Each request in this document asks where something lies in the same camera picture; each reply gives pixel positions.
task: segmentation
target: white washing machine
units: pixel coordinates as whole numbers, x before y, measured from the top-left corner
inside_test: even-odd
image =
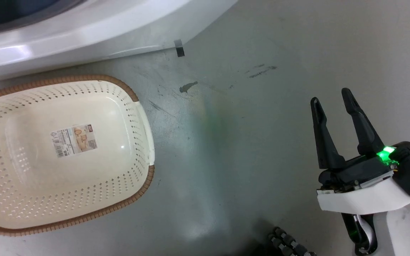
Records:
[[[237,0],[12,2],[0,15],[0,79],[179,48]]]

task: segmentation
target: gray floor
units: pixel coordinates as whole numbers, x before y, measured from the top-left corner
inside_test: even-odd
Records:
[[[357,140],[344,86],[386,144],[410,140],[409,19],[402,1],[242,0],[185,57],[165,50],[0,81],[115,76],[139,96],[156,146],[141,200],[70,228],[0,236],[0,256],[244,255],[272,225],[319,255],[349,255],[340,215],[315,198],[309,100],[322,100],[347,158]]]

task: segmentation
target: qr code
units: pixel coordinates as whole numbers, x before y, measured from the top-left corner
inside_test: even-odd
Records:
[[[97,147],[98,147],[98,145],[96,144],[96,140],[95,140],[95,139],[89,140],[89,141],[88,141],[88,145],[89,145],[90,148],[92,148],[92,149],[97,149]]]

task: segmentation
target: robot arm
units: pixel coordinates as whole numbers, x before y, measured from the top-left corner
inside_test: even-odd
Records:
[[[410,256],[410,142],[386,147],[349,89],[342,90],[359,156],[345,160],[332,141],[317,98],[311,100],[322,210],[342,214],[353,255]]]

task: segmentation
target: basket handle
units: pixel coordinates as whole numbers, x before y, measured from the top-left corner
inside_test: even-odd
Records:
[[[140,102],[135,102],[137,105],[138,112],[140,113],[140,118],[143,123],[143,129],[145,130],[145,136],[148,141],[148,152],[149,152],[149,165],[154,165],[154,141],[153,141],[153,133],[151,133],[151,127],[148,122],[147,115],[145,110],[143,109]]]

